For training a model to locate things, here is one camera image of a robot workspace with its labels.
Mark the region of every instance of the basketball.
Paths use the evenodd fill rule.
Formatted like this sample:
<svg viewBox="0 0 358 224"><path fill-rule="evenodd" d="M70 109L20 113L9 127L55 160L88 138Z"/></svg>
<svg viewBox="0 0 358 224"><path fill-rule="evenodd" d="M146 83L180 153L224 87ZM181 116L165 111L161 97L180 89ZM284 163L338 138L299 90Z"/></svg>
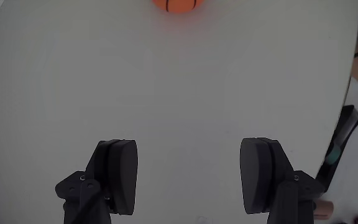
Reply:
<svg viewBox="0 0 358 224"><path fill-rule="evenodd" d="M153 0L154 4L162 10L172 13L184 13L198 7L204 0Z"/></svg>

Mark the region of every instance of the white tabletop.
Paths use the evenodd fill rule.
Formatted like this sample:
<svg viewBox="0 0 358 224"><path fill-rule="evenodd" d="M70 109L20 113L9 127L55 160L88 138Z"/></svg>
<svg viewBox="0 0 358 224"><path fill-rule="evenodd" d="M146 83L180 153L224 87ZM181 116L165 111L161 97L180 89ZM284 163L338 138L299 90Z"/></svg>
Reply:
<svg viewBox="0 0 358 224"><path fill-rule="evenodd" d="M18 0L0 9L0 223L63 223L55 185L99 140L135 139L135 213L265 223L242 205L242 138L315 176L349 81L356 0Z"/></svg>

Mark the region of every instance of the orange ball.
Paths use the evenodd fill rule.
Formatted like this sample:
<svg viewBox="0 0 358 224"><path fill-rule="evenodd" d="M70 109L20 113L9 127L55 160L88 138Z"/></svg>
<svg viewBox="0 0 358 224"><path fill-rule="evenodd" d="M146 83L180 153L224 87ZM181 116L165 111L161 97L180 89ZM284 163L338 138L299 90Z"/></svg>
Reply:
<svg viewBox="0 0 358 224"><path fill-rule="evenodd" d="M172 13L184 13L198 7L204 0L153 0L154 4L162 10Z"/></svg>

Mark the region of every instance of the small beige object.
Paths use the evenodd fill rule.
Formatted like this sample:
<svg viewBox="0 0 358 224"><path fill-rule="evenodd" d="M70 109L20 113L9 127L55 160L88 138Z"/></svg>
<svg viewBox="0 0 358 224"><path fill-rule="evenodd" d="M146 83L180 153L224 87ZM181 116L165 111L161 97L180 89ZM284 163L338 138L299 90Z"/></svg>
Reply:
<svg viewBox="0 0 358 224"><path fill-rule="evenodd" d="M314 210L314 219L315 220L327 220L331 218L331 215L334 212L334 204L330 201L316 200L316 209Z"/></svg>

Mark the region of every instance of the white table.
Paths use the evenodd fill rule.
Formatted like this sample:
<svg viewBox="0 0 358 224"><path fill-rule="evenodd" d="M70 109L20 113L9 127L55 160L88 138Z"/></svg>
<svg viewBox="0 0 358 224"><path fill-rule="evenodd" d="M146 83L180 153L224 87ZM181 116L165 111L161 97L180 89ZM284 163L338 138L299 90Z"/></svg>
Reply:
<svg viewBox="0 0 358 224"><path fill-rule="evenodd" d="M242 205L242 138L316 175L356 42L355 0L18 0L0 9L0 223L62 223L59 181L101 139L135 139L135 214L265 223Z"/></svg>

